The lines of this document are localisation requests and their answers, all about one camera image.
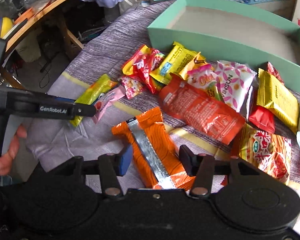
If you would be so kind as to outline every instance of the silver strip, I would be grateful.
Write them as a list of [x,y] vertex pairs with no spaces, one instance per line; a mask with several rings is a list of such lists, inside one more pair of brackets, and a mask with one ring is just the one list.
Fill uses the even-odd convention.
[[139,146],[141,153],[146,158],[151,170],[158,180],[158,184],[163,189],[176,188],[166,168],[163,166],[161,160],[153,149],[153,146],[149,141],[145,131],[139,127],[138,120],[136,119],[129,122],[128,126]]

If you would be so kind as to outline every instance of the human hand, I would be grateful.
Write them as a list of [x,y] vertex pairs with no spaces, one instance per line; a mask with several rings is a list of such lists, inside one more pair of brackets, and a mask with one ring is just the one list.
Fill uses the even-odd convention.
[[27,131],[23,127],[23,125],[20,125],[16,134],[13,136],[8,152],[0,157],[0,176],[7,175],[10,172],[12,167],[12,161],[14,160],[19,151],[19,138],[26,137]]

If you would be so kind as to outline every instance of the snack bag with fries image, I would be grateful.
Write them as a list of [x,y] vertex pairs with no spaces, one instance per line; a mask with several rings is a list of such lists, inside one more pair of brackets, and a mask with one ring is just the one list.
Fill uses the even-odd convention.
[[234,139],[231,155],[239,156],[287,185],[291,150],[290,139],[245,124]]

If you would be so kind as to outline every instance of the pink candy wrapper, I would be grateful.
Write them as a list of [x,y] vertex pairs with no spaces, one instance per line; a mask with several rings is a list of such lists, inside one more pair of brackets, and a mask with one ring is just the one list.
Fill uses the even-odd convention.
[[126,90],[126,96],[128,99],[134,98],[146,90],[145,87],[138,80],[134,80],[128,76],[122,76],[119,78],[121,84]]
[[112,105],[113,102],[118,101],[120,98],[125,96],[126,90],[123,86],[119,86],[110,92],[106,93],[104,96],[100,97],[97,102],[94,104],[97,113],[94,117],[92,117],[94,123],[96,124],[103,114],[105,113],[106,109]]
[[240,112],[246,94],[257,73],[248,65],[223,60],[217,62],[215,73],[219,77],[219,90],[223,101]]

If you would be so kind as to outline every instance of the orange package with silver strip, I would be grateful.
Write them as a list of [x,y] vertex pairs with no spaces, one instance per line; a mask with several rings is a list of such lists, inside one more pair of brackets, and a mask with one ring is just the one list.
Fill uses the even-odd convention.
[[239,156],[268,175],[288,184],[290,175],[291,140],[258,131],[245,124],[236,136],[231,155]]
[[112,128],[133,146],[133,159],[147,188],[191,188],[194,177],[186,174],[177,148],[167,134],[159,107]]

